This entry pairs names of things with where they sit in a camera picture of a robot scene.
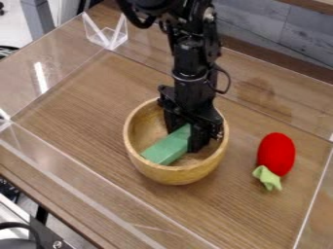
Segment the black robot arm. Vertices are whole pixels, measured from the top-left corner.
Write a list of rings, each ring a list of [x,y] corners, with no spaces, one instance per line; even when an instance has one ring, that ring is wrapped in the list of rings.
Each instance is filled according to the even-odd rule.
[[[221,44],[213,0],[115,0],[134,26],[157,25],[167,35],[174,58],[174,85],[159,86],[166,129],[190,125],[188,151],[197,153],[222,134],[224,119],[214,107]]]

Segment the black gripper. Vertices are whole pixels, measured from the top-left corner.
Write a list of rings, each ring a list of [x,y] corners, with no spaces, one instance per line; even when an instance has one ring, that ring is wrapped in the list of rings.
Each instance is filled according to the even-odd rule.
[[[159,85],[158,103],[165,110],[166,129],[177,131],[190,124],[188,152],[198,153],[224,134],[224,117],[214,107],[217,73],[173,73],[174,86]]]

